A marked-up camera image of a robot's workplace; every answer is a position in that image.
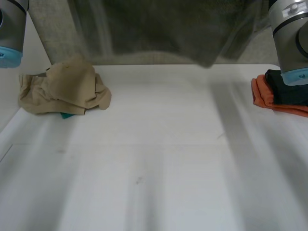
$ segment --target folded cloth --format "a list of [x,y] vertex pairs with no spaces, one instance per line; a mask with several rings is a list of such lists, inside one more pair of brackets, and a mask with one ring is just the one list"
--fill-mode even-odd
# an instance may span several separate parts
[[46,77],[21,75],[19,105],[33,114],[62,112],[84,115],[86,109],[105,110],[111,100],[93,66],[82,57],[55,64]]
[[265,79],[274,93],[274,104],[308,106],[308,85],[285,85],[281,71],[268,70]]
[[269,87],[265,75],[260,75],[256,79],[252,80],[252,91],[254,104],[269,108],[279,112],[291,113],[299,116],[308,117],[308,107],[301,105],[285,105],[285,104],[274,104],[274,95],[272,89]]

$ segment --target orange cloth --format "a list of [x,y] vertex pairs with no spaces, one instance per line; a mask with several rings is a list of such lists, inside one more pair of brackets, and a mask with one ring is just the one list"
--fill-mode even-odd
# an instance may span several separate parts
[[254,78],[251,82],[251,86],[254,97],[254,105],[279,112],[308,117],[308,106],[274,104],[273,91],[268,85],[265,75],[259,75],[257,78]]

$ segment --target crumpled fabric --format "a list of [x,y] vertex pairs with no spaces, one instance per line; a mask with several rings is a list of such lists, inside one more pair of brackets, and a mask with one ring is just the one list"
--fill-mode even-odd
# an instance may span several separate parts
[[33,114],[84,115],[96,106],[107,109],[111,101],[100,75],[81,56],[51,66],[46,77],[20,75],[19,82],[19,105]]
[[70,0],[88,57],[165,51],[210,67],[269,26],[269,0]]

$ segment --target white wall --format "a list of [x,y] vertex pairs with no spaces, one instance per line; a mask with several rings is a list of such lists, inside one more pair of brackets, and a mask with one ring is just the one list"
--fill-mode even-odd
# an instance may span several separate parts
[[18,111],[19,74],[39,74],[51,65],[30,16],[27,16],[24,57],[16,69],[0,69],[0,132]]

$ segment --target white table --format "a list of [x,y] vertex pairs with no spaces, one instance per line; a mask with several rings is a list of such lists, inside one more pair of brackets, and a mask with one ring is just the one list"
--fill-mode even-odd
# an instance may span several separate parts
[[97,66],[106,111],[21,109],[0,133],[0,230],[308,230],[308,119],[252,103],[270,68]]

